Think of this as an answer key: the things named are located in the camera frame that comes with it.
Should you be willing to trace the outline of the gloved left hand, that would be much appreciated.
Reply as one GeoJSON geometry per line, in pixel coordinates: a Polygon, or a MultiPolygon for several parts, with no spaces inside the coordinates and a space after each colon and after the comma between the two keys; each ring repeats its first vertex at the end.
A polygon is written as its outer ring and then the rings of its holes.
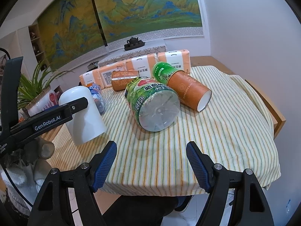
{"type": "Polygon", "coordinates": [[[8,201],[12,207],[24,215],[29,215],[32,205],[52,169],[47,159],[51,158],[55,145],[41,137],[28,143],[5,157],[5,167],[1,177],[7,188],[8,201]]]}

